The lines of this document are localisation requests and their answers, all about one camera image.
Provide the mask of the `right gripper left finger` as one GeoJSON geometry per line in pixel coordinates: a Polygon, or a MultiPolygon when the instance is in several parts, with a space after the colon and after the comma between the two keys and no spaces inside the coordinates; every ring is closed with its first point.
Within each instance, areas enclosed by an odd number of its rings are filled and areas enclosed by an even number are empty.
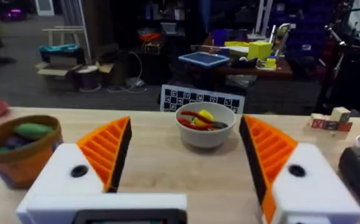
{"type": "Polygon", "coordinates": [[[30,222],[27,206],[34,196],[115,193],[132,137],[129,116],[86,134],[76,143],[59,145],[16,209],[30,222]]]}

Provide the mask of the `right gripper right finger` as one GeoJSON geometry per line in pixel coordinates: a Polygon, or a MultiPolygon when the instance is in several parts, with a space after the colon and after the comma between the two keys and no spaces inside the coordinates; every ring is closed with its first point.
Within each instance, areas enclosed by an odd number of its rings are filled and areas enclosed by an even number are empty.
{"type": "Polygon", "coordinates": [[[264,224],[360,221],[359,204],[316,145],[248,115],[239,133],[264,224]]]}

